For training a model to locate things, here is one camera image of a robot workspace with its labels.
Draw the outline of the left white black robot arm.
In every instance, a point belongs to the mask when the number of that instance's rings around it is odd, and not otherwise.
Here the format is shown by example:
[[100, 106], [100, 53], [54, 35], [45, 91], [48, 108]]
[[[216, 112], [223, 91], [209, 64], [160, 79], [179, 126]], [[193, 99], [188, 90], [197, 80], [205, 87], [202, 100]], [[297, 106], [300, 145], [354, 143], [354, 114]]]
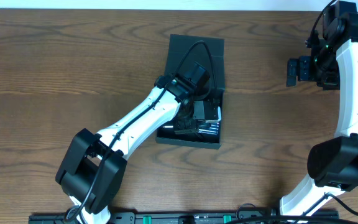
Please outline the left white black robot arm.
[[107, 223], [133, 152], [156, 130], [168, 138], [205, 141], [219, 134], [221, 95], [215, 66], [195, 62], [158, 77], [147, 98], [116, 123], [92, 133], [78, 132], [55, 176], [73, 206], [64, 223]]

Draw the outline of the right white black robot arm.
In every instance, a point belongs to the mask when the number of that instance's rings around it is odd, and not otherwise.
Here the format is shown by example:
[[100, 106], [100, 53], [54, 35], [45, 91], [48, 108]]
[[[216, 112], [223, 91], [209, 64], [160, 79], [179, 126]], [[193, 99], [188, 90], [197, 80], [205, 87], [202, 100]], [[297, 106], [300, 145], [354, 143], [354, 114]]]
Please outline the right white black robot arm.
[[340, 94], [334, 137], [311, 148], [307, 174], [279, 201], [278, 213], [306, 223], [325, 203], [358, 187], [358, 12], [348, 1], [331, 1], [320, 12], [323, 29], [306, 40], [309, 56], [287, 63], [287, 86], [314, 82]]

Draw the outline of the black gift box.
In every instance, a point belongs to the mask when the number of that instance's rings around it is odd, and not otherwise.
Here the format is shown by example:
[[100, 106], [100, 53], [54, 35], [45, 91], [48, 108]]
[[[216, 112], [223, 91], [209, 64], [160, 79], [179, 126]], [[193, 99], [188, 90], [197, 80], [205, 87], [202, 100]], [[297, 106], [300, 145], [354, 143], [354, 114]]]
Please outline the black gift box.
[[[223, 39], [172, 34], [165, 66], [165, 76], [168, 78], [170, 75], [175, 75], [175, 79], [168, 90], [179, 96], [179, 110], [186, 105], [192, 105], [193, 101], [209, 100], [219, 105], [223, 119]], [[162, 126], [173, 126], [173, 119]], [[221, 121], [218, 135], [175, 134], [173, 128], [161, 126], [157, 130], [155, 140], [159, 144], [219, 149]]]

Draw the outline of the blue precision screwdriver set case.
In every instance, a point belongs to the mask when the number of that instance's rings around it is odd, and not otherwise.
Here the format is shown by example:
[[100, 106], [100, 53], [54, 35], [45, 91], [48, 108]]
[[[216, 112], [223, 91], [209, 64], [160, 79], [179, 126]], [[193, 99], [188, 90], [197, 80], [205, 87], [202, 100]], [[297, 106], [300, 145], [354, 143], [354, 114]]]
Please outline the blue precision screwdriver set case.
[[198, 125], [199, 134], [218, 135], [220, 130], [219, 123], [200, 123]]

